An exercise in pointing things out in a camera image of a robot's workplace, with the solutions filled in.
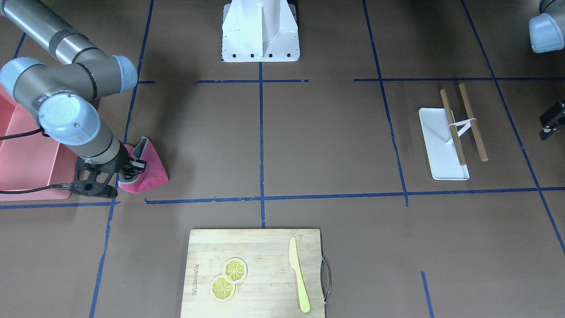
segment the knife handle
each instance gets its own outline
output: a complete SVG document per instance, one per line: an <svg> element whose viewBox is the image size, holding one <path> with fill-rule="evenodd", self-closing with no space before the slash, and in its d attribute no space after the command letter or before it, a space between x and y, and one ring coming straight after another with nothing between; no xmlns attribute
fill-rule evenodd
<svg viewBox="0 0 565 318"><path fill-rule="evenodd" d="M298 301L300 302L300 310L304 313L310 311L310 300L308 293L306 293L306 286L304 279L302 279L302 272L296 273L296 285L298 285Z"/></svg>

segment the lemon slice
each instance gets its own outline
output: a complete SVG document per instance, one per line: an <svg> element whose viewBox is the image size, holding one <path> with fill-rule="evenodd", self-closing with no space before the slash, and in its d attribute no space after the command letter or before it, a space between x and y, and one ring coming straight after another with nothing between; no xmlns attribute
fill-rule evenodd
<svg viewBox="0 0 565 318"><path fill-rule="evenodd" d="M230 283L223 275L220 275L212 281L211 286L212 297L218 302L227 302L236 292L236 285Z"/></svg>
<svg viewBox="0 0 565 318"><path fill-rule="evenodd" d="M247 264L244 260L234 257L225 263L225 279L233 284L242 282L247 276Z"/></svg>

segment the wooden cutting board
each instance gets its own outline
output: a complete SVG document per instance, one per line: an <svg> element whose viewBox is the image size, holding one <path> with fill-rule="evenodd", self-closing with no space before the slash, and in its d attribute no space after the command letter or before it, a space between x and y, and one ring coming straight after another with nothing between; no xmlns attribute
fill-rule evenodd
<svg viewBox="0 0 565 318"><path fill-rule="evenodd" d="M290 237L296 237L302 277L310 299L310 312L298 302L294 270L289 264ZM247 276L236 285L234 296L217 302L212 280L225 262L239 257ZM321 243L317 229L192 230L188 243L181 318L293 318L325 317L321 289Z"/></svg>

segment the brown floor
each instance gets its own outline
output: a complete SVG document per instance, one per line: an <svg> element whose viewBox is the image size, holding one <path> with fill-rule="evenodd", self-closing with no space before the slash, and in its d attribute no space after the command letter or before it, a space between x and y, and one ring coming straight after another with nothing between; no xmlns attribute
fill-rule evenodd
<svg viewBox="0 0 565 318"><path fill-rule="evenodd" d="M155 81L95 104L171 181L1 203L1 317L178 318L189 231L262 226L321 229L327 317L565 316L565 133L538 136L565 53L531 51L536 1L299 0L300 61L262 66L220 62L226 2L45 1ZM2 65L57 65L0 30ZM436 181L418 110L445 88L465 118L460 82L490 160L466 134L470 180Z"/></svg>

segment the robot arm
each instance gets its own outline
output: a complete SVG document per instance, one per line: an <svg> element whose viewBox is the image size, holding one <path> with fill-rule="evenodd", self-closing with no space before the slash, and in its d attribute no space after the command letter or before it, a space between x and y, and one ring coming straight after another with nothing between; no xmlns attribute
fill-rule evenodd
<svg viewBox="0 0 565 318"><path fill-rule="evenodd" d="M90 171L84 182L75 178L71 192L115 197L107 184L112 175L132 177L144 171L145 163L130 158L88 101L132 89L137 69L127 57L106 55L39 0L0 4L5 17L64 64L47 67L33 58L16 58L0 70L0 83L40 127L79 156L77 171ZM100 173L109 174L106 183L96 182Z"/></svg>
<svg viewBox="0 0 565 318"><path fill-rule="evenodd" d="M565 47L565 0L542 0L540 15L529 22L530 42L536 53Z"/></svg>

